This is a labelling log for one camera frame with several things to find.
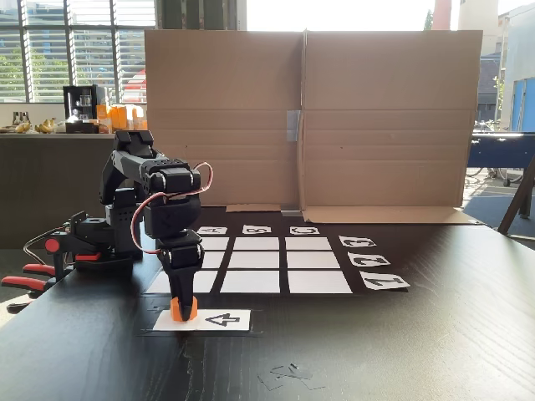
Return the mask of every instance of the counter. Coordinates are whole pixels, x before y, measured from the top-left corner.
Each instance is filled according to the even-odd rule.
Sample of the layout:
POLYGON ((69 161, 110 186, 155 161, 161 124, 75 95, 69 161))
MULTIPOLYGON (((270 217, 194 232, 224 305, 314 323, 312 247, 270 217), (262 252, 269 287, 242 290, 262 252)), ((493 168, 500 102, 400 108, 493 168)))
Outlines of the counter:
POLYGON ((1 248, 20 248, 78 211, 104 216, 102 169, 107 134, 0 134, 1 248))

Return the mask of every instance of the window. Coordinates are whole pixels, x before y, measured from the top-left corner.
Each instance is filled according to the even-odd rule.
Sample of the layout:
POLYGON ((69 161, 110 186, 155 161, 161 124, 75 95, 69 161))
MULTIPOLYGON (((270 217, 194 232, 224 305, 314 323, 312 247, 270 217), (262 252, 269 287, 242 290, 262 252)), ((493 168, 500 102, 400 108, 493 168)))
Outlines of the window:
POLYGON ((23 6, 28 25, 65 24, 63 0, 27 0, 23 6))
POLYGON ((73 25, 111 25, 110 0, 71 0, 73 25))
POLYGON ((77 85, 111 88, 115 96, 115 69, 111 31, 73 31, 74 71, 77 85))
POLYGON ((143 31, 119 31, 121 102, 146 103, 145 35, 143 31))
POLYGON ((116 0, 118 25, 155 26, 154 2, 151 0, 116 0))
POLYGON ((4 0, 0 4, 0 26, 18 25, 17 0, 4 0))
POLYGON ((0 102, 25 102, 19 31, 0 31, 0 102))
POLYGON ((155 26, 154 0, 0 3, 0 102, 60 103, 63 86, 91 84, 115 102, 146 101, 143 30, 155 26))
POLYGON ((64 85, 69 85, 65 31, 28 31, 30 100, 63 102, 64 85))

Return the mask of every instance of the printed number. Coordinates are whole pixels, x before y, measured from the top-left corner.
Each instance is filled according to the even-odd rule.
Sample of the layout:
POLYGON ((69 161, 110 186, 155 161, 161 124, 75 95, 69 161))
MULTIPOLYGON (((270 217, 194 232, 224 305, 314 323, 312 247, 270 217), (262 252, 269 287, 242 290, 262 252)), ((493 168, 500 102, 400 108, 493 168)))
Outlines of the printed number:
POLYGON ((243 234, 265 234, 266 232, 271 232, 271 227, 243 226, 243 234))
POLYGON ((296 236, 306 236, 307 234, 319 234, 319 230, 316 227, 290 227, 290 233, 296 236))
POLYGON ((364 284, 370 290, 390 290, 410 287, 410 284, 395 274, 360 272, 364 284))
POLYGON ((390 264, 390 262, 381 255, 359 255, 357 253, 348 252, 348 256, 353 266, 374 267, 390 264))
POLYGON ((382 286, 383 284, 380 284, 380 282, 398 282, 399 284, 403 284, 404 283, 404 281, 401 280, 398 277, 397 278, 393 278, 392 280, 383 280, 383 279, 379 279, 379 278, 365 278, 365 280, 367 282, 371 282, 375 286, 382 286))
POLYGON ((197 230, 197 234, 226 234, 226 227, 201 227, 197 230))
POLYGON ((375 246, 369 238, 359 238, 357 236, 339 236, 343 246, 350 248, 360 248, 364 246, 375 246))

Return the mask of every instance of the building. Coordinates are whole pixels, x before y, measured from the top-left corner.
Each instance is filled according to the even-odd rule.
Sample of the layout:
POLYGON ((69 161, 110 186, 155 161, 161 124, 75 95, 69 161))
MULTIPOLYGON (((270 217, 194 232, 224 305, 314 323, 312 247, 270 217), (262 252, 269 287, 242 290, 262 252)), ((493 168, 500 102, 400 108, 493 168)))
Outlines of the building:
POLYGON ((477 121, 494 120, 497 104, 495 77, 500 71, 500 53, 481 56, 477 84, 477 121))
POLYGON ((460 0, 459 30, 482 30, 481 55, 497 51, 502 35, 498 27, 498 0, 460 0))
POLYGON ((511 131, 535 131, 535 3, 508 15, 507 56, 500 126, 511 131))

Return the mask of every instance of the tape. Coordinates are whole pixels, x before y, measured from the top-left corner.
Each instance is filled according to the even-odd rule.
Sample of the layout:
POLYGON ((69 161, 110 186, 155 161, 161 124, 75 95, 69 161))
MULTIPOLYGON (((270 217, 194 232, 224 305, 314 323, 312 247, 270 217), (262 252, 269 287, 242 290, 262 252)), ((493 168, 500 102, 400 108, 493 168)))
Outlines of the tape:
POLYGON ((288 142, 298 141, 299 115, 301 110, 288 110, 286 112, 286 140, 288 142))

